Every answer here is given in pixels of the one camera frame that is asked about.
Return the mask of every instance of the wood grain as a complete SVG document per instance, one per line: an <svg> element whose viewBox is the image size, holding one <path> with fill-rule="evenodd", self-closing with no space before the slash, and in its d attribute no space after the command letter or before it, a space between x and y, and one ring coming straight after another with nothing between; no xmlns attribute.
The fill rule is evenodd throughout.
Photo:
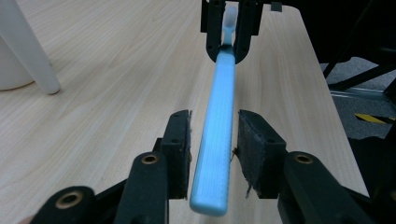
<svg viewBox="0 0 396 224"><path fill-rule="evenodd" d="M18 223L56 191L103 191L152 150L168 117L192 110L191 181L214 63L199 33L200 1L19 0L61 82L0 91L0 222ZM264 7L259 36L237 66L237 111L261 114L288 151L317 156L341 184L366 193L300 13ZM276 201L259 200L232 161L225 217L170 203L171 223L279 223Z"/></svg>

